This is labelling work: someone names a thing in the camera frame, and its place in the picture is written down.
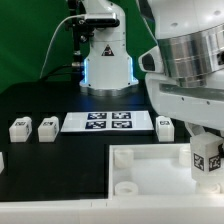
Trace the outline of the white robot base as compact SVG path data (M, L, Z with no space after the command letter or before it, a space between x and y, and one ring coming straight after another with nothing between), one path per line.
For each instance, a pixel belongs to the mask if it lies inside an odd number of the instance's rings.
M84 59L80 90L97 96L118 96L136 87L133 60L126 50L126 18L109 0L82 0L84 24L93 28L90 52Z

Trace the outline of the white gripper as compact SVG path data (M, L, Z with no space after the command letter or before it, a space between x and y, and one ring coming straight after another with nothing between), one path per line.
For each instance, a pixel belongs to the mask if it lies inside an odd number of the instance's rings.
M164 74L157 46L141 55L138 63L146 73L148 96L159 115L186 122L191 136L203 134L202 126L224 131L224 69L206 75L205 87L183 88Z

